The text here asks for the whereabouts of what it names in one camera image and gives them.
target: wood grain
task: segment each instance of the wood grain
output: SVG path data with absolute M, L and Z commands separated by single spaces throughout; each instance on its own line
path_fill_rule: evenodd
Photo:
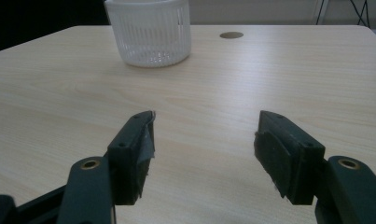
M 0 51 L 0 193 L 22 204 L 101 156 L 153 109 L 156 159 L 119 223 L 316 223 L 255 159 L 260 110 L 293 120 L 326 158 L 376 174 L 376 35 L 358 26 L 192 26 L 170 67 L 125 64 L 110 27 L 74 27 Z M 242 32 L 223 39 L 224 32 Z

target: gray wall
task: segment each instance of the gray wall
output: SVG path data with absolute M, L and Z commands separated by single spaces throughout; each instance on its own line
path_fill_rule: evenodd
M 364 0 L 354 0 L 358 10 Z M 376 0 L 368 0 L 376 29 Z M 189 0 L 192 24 L 313 24 L 322 0 Z M 323 24 L 357 24 L 350 0 L 328 0 Z

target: ribbed plastic cup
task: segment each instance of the ribbed plastic cup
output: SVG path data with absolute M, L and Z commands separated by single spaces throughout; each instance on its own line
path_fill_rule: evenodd
M 162 67 L 189 56 L 188 0 L 107 0 L 105 6 L 125 63 Z

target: wooden table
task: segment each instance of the wooden table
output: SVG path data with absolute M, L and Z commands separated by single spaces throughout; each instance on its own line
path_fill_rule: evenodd
M 376 35 L 358 26 L 192 26 L 192 52 L 125 64 L 112 29 L 74 27 L 0 51 L 0 193 L 28 202 L 102 156 L 153 109 L 156 159 L 119 223 L 315 223 L 254 156 L 260 110 L 282 114 L 376 174 Z M 223 39 L 224 32 L 244 36 Z

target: transparent container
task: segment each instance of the transparent container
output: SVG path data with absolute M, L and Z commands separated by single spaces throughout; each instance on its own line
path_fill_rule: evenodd
M 125 63 L 162 67 L 189 56 L 188 0 L 107 0 L 105 6 Z

